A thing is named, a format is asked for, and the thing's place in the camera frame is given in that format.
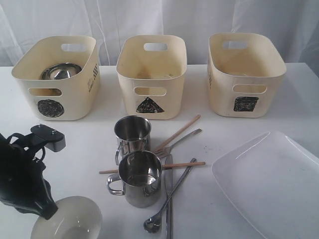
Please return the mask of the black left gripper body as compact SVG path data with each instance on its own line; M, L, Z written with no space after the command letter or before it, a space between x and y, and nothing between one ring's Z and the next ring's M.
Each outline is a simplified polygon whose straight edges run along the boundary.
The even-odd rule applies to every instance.
M7 206L26 198L44 198L44 147L32 146L30 135L0 136L0 201Z

